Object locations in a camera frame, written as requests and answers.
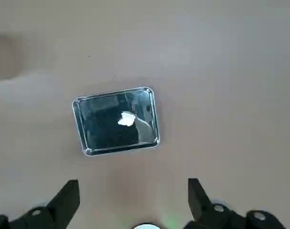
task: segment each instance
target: white object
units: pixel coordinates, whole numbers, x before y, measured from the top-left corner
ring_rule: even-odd
[[[135,115],[129,111],[121,113],[121,119],[117,122],[119,125],[132,126],[135,120]]]
[[[142,225],[136,226],[133,229],[160,229],[160,228],[152,224],[142,224]]]

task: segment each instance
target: white circular object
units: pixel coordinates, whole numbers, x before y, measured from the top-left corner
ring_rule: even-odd
[[[159,228],[153,224],[141,224],[141,225],[134,227],[133,229],[161,229],[161,228]]]
[[[214,206],[215,211],[219,211],[219,212],[224,212],[224,208],[221,205],[215,205]]]
[[[261,220],[261,221],[264,221],[266,219],[266,216],[263,214],[263,213],[260,213],[260,212],[255,212],[254,213],[254,217]]]

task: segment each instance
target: rectangular tray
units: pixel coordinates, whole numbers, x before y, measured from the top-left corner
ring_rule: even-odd
[[[154,93],[148,87],[78,97],[73,111],[87,156],[155,147],[160,142]]]

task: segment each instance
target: screw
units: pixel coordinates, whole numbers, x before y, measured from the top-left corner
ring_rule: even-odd
[[[254,217],[261,220],[261,221],[264,221],[266,219],[266,216],[264,216],[264,214],[260,213],[260,212],[255,212]]]
[[[40,213],[41,213],[41,210],[34,210],[33,213],[32,213],[32,215],[33,215],[33,216],[37,216],[37,215],[39,215]]]
[[[215,211],[219,211],[219,212],[224,212],[225,211],[225,209],[221,205],[215,205],[214,206],[214,210]]]

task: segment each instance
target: tabletop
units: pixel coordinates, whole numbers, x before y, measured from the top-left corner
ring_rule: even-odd
[[[72,101],[138,86],[160,145],[85,156]],[[179,229],[189,177],[290,228],[290,0],[0,0],[0,213],[78,179],[69,229]]]

